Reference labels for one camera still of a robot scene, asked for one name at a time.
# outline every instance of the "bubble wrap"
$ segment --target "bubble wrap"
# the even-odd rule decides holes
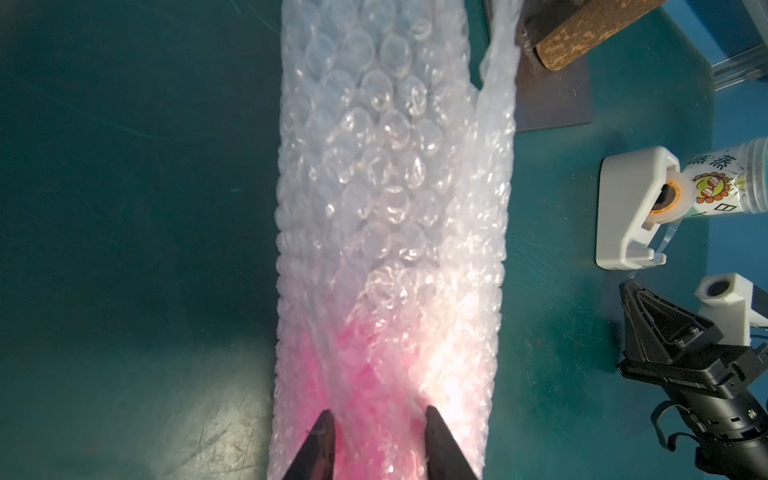
[[[477,92],[462,0],[283,0],[272,480],[328,408],[335,478],[424,479],[428,405],[482,472],[521,0],[496,3]]]

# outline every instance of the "air bubble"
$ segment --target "air bubble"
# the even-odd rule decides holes
[[[331,67],[334,50],[333,40],[328,35],[321,33],[312,38],[304,52],[304,61],[309,75],[319,80]]]
[[[370,36],[359,28],[344,35],[339,46],[337,65],[359,78],[359,74],[372,63],[375,48]]]
[[[379,126],[396,150],[405,147],[411,138],[411,122],[397,110],[388,110],[382,115]]]
[[[397,86],[398,108],[411,116],[420,117],[427,110],[427,87],[414,75],[409,75]]]
[[[367,218],[372,208],[370,188],[357,183],[347,185],[341,194],[341,208],[353,213],[359,220]]]
[[[400,35],[389,34],[379,48],[382,66],[395,78],[403,78],[411,68],[411,47]]]
[[[361,161],[371,185],[380,187],[389,180],[392,174],[392,158],[389,152],[381,147],[368,147],[363,151]]]
[[[372,70],[360,82],[360,94],[363,100],[374,110],[381,111],[389,106],[394,95],[392,81],[381,70]]]
[[[442,130],[434,121],[429,119],[419,121],[414,128],[414,132],[419,141],[419,147],[427,156],[431,157],[440,150]]]
[[[426,177],[424,160],[415,151],[408,150],[402,153],[399,163],[402,164],[402,177],[408,188],[414,190],[421,187]]]
[[[380,222],[368,222],[362,229],[362,254],[368,260],[378,260],[389,252],[389,228]]]
[[[344,115],[341,120],[341,128],[354,135],[358,144],[362,146],[369,141],[373,121],[367,111],[355,107]]]
[[[406,223],[400,228],[398,255],[404,260],[415,262],[424,254],[426,238],[424,232],[415,223]]]
[[[384,188],[376,201],[376,213],[390,223],[401,223],[408,215],[408,192],[399,185]]]
[[[413,218],[424,227],[434,225],[441,212],[440,199],[430,190],[419,192],[413,199]]]

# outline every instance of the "green table surface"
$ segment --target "green table surface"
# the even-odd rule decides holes
[[[0,478],[264,477],[279,18],[277,0],[0,5]],[[690,443],[656,442],[661,390],[615,371],[626,273],[594,264],[594,235],[601,160],[706,151],[713,81],[662,12],[589,63],[594,121],[515,138],[485,478],[701,478]],[[707,231],[685,221],[637,279],[693,306]]]

